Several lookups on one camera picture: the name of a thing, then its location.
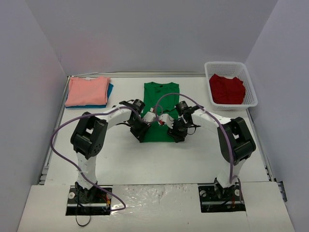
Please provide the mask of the green t shirt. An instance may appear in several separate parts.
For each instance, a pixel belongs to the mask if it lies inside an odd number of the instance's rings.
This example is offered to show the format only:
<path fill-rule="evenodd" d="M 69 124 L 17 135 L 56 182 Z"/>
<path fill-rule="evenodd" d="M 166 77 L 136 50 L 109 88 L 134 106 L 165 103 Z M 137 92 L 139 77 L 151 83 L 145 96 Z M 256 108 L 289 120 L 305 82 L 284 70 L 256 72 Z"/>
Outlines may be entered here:
<path fill-rule="evenodd" d="M 144 98 L 145 108 L 141 114 L 143 117 L 150 111 L 157 103 L 158 113 L 169 114 L 170 119 L 177 119 L 178 113 L 175 110 L 175 105 L 179 103 L 180 96 L 179 84 L 171 82 L 167 84 L 160 84 L 149 82 L 144 84 Z M 145 134 L 144 142 L 174 142 L 173 138 L 167 134 L 168 126 L 160 126 L 157 122 L 153 123 Z"/>

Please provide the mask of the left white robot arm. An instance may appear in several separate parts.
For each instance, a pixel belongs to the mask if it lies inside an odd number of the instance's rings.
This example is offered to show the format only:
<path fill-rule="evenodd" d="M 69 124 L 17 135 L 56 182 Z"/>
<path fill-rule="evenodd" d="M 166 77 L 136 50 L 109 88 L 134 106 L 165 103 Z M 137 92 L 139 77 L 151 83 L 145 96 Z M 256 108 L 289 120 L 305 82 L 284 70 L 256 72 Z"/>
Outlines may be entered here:
<path fill-rule="evenodd" d="M 91 116 L 85 112 L 85 118 L 81 118 L 71 136 L 70 143 L 78 158 L 78 179 L 75 188 L 80 190 L 80 197 L 86 202 L 96 199 L 97 189 L 93 187 L 97 183 L 96 156 L 103 148 L 107 130 L 120 123 L 127 122 L 130 132 L 139 141 L 143 142 L 150 123 L 138 119 L 145 103 L 139 99 L 132 103 L 122 101 L 112 109 L 106 111 L 102 117 Z"/>

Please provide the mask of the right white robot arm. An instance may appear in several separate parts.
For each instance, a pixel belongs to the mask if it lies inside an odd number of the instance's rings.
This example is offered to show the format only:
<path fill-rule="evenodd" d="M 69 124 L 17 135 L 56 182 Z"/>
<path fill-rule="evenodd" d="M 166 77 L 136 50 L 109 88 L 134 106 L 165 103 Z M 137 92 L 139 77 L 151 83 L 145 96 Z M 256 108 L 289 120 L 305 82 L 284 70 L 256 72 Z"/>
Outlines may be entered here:
<path fill-rule="evenodd" d="M 224 200 L 231 195 L 231 186 L 239 178 L 245 161 L 256 150 L 256 144 L 245 120 L 241 117 L 229 118 L 206 111 L 202 106 L 188 106 L 185 101 L 175 106 L 178 118 L 172 119 L 168 114 L 159 117 L 159 122 L 168 126 L 168 135 L 174 142 L 183 142 L 188 129 L 205 128 L 218 135 L 221 154 L 225 165 L 215 178 L 214 194 Z"/>

